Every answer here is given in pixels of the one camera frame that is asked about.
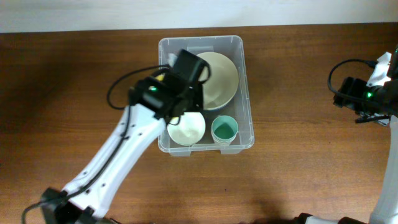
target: teal cup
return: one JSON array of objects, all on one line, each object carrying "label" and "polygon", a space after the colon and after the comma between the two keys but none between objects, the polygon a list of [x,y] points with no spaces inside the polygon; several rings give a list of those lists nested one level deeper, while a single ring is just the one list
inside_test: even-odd
[{"label": "teal cup", "polygon": [[228,146],[238,133],[238,123],[230,116],[219,116],[211,124],[211,136],[217,144]]}]

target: plastic bin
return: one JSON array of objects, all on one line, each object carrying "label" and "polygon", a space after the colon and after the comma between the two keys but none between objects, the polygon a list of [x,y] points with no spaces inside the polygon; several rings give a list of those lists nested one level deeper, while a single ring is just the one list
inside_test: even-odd
[{"label": "plastic bin", "polygon": [[[165,130],[158,137],[160,150],[172,156],[190,156],[192,151],[220,150],[222,154],[237,154],[243,149],[250,148],[254,144],[254,131],[242,39],[236,35],[164,38],[159,42],[159,65],[168,63],[169,54],[177,55],[181,49],[193,54],[217,52],[227,56],[238,70],[239,86],[234,98],[225,107],[202,113],[206,121],[206,131],[198,143],[192,146],[181,146],[175,143]],[[229,146],[217,145],[211,137],[211,123],[219,115],[232,116],[239,125],[238,134]]]}]

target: brown wooden surface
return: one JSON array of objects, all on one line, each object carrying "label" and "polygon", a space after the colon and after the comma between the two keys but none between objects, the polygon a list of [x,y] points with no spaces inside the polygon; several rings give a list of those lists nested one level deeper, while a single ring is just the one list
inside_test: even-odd
[{"label": "brown wooden surface", "polygon": [[[0,223],[90,161],[121,112],[105,101],[120,75],[156,65],[164,37],[236,34],[244,53],[256,142],[238,155],[171,157],[153,143],[117,192],[123,223],[238,223],[301,212],[366,222],[387,162],[389,128],[355,125],[333,106],[326,79],[349,58],[377,59],[398,24],[117,30],[0,35]],[[351,64],[336,72],[367,79]],[[125,102],[123,83],[114,101]],[[28,215],[41,223],[40,210]]]}]

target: white wall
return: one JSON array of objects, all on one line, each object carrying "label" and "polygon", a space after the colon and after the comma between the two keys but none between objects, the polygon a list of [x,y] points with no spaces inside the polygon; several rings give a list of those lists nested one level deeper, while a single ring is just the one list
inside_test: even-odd
[{"label": "white wall", "polygon": [[1,0],[0,32],[398,21],[398,0]]}]

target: white bowl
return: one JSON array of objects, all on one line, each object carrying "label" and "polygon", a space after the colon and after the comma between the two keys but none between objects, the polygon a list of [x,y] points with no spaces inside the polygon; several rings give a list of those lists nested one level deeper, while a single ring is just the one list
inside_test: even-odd
[{"label": "white bowl", "polygon": [[183,146],[190,146],[202,139],[206,123],[201,113],[187,112],[180,119],[178,125],[172,125],[178,122],[178,118],[173,118],[171,124],[167,126],[167,131],[173,141]]},{"label": "white bowl", "polygon": [[[205,52],[198,54],[210,64],[211,77],[203,84],[203,108],[217,110],[227,105],[234,97],[239,85],[239,75],[235,64],[222,54]],[[199,80],[207,78],[208,71],[204,69]]]}]

